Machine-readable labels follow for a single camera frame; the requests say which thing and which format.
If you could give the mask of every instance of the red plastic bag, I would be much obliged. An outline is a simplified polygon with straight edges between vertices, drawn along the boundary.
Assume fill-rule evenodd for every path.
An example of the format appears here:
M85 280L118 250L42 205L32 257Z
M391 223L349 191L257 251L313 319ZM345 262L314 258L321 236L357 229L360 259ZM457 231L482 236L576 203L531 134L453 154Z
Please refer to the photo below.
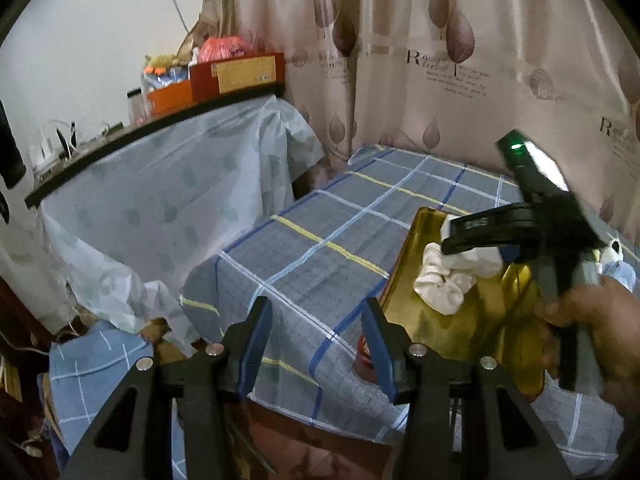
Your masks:
M208 38L200 47L198 62L206 63L231 57L241 57L250 51L249 46L238 36Z

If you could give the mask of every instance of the plaid bedsheet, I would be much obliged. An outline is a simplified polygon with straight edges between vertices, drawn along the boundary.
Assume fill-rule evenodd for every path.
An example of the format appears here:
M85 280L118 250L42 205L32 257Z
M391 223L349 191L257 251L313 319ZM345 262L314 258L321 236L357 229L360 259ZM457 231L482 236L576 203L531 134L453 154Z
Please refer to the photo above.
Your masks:
M129 369L141 357L153 357L152 346L138 334L118 330L99 321L89 332L62 345L53 344L49 353L49 379L56 418L69 454L73 453L89 424L116 389ZM184 433L172 417L172 475L186 478Z
M194 268L180 304L211 342L244 319L258 295L268 296L273 329L254 400L308 424L384 441L389 429L404 428L408 408L390 405L353 371L365 299L382 291L419 207L464 215L520 199L506 176L370 146L324 189ZM603 239L618 235L590 216ZM622 242L640 275L636 249ZM611 406L559 390L548 377L534 408L574 472L608 468L622 431Z

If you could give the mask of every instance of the metal screw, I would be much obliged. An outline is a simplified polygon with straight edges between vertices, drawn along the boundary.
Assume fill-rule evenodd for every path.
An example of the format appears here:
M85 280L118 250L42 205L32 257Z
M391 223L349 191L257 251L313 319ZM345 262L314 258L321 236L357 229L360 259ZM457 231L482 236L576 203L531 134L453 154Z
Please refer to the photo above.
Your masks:
M141 357L136 361L136 368L141 372L149 370L154 365L154 360L151 357Z
M482 359L480 359L480 365L485 370L493 370L495 367L497 367L498 363L495 362L495 359L493 357L485 355Z
M225 351L225 346L222 343L211 343L210 345L207 345L207 347L205 348L205 352L211 356L220 355L224 351Z
M414 343L409 346L409 354L414 357L422 357L427 354L427 347L422 343Z

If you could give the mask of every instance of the gold tray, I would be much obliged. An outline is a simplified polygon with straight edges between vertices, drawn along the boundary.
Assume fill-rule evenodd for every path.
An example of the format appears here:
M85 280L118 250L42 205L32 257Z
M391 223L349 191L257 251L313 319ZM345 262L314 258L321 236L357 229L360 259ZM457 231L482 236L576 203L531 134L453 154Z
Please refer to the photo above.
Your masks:
M418 209L382 292L382 310L390 322L404 326L412 341L444 358L478 361L492 356L533 400L544 386L544 369L540 322L533 313L540 293L528 266L510 264L501 275L478 279L452 316L436 312L414 291L424 247L440 243L446 216L428 207Z

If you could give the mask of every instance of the clear jar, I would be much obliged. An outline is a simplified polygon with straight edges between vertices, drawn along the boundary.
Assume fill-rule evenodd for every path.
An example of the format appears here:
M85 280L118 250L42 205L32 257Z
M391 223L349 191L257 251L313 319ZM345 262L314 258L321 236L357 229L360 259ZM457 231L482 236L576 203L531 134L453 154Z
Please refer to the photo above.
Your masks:
M142 124L148 118L146 113L145 96L142 93L142 89L134 88L127 92L127 99L129 100L129 121L132 126L136 124Z

